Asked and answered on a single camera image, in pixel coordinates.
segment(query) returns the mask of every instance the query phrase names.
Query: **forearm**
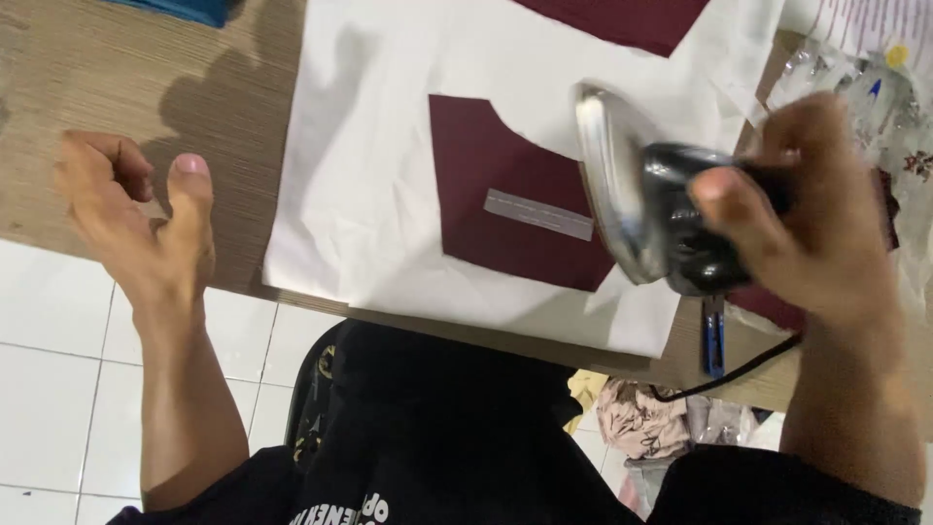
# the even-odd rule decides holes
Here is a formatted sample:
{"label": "forearm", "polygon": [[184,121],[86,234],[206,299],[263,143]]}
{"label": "forearm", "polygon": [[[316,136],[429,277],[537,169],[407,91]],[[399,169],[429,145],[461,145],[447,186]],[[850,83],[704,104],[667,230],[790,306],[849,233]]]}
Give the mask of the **forearm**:
{"label": "forearm", "polygon": [[905,378],[900,319],[811,319],[781,450],[886,499],[917,506],[923,444]]}
{"label": "forearm", "polygon": [[249,458],[246,432],[204,325],[203,302],[142,308],[146,511],[191,501]]}

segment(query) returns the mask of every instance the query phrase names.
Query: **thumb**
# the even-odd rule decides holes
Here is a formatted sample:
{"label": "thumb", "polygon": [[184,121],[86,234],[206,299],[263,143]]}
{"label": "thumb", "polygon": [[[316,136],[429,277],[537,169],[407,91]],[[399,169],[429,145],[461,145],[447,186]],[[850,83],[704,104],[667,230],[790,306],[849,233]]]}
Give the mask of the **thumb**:
{"label": "thumb", "polygon": [[169,168],[168,193],[172,205],[170,229],[185,236],[210,231],[214,187],[210,169],[201,155],[178,155]]}
{"label": "thumb", "polygon": [[794,239],[748,174],[732,167],[706,170],[689,192],[706,227],[730,239],[758,281],[769,286],[788,271],[797,251]]}

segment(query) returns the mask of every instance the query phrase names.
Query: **tabletop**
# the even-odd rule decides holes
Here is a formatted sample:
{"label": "tabletop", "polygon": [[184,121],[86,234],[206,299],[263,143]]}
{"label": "tabletop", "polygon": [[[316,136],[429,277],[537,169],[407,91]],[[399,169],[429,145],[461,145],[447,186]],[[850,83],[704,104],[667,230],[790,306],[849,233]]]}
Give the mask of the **tabletop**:
{"label": "tabletop", "polygon": [[[663,356],[651,360],[348,308],[262,285],[304,3],[242,0],[233,6],[227,27],[217,30],[98,0],[5,0],[0,4],[0,237],[89,258],[51,188],[58,135],[68,128],[120,133],[139,142],[159,174],[184,151],[200,153],[211,165],[217,251],[212,286],[675,388],[708,379],[700,365],[696,300],[681,301]],[[769,70],[779,72],[783,63],[778,57]],[[160,182],[156,194],[165,202]],[[933,439],[933,355],[927,351],[933,333],[919,326],[910,332],[912,387],[922,403],[925,435]],[[780,340],[727,322],[727,370]],[[711,395],[786,410],[798,364],[793,350]]]}

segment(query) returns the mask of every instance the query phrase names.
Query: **power cord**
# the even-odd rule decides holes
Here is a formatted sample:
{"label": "power cord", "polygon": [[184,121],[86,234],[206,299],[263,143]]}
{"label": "power cord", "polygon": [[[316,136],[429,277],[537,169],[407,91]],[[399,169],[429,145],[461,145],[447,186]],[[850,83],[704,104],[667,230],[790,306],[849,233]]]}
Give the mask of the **power cord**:
{"label": "power cord", "polygon": [[654,394],[654,398],[657,399],[658,401],[662,403],[671,403],[672,401],[677,401],[678,399],[683,399],[685,397],[690,397],[691,395],[694,395],[694,394],[703,393],[707,390],[712,390],[716,387],[721,387],[722,385],[731,383],[732,381],[738,379],[739,377],[744,376],[745,374],[748,374],[752,370],[755,370],[756,368],[762,366],[764,363],[787,352],[791,348],[794,348],[795,346],[799,345],[802,340],[803,340],[803,335],[801,335],[800,333],[795,333],[791,335],[787,340],[777,344],[776,346],[770,349],[767,349],[761,352],[759,355],[755,356],[754,358],[749,360],[747,363],[736,368],[735,370],[729,372],[725,376],[720,377],[719,379],[713,379],[712,381],[709,381],[708,383],[703,383],[702,385],[698,385],[696,387],[693,387],[692,389],[686,389],[686,390],[680,391],[670,396],[663,396],[661,395],[660,392],[658,392],[657,387],[655,387],[654,385],[649,385],[651,387],[651,393]]}

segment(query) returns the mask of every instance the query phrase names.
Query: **black shirt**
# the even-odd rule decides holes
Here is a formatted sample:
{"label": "black shirt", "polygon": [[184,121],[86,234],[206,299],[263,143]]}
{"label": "black shirt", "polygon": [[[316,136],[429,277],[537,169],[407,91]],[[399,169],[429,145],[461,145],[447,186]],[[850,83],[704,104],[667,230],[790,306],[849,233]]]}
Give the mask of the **black shirt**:
{"label": "black shirt", "polygon": [[[567,369],[367,325],[344,331],[307,472],[260,450],[191,503],[113,524],[637,524],[561,426]],[[796,458],[708,447],[675,461],[648,523],[911,523],[920,511]]]}

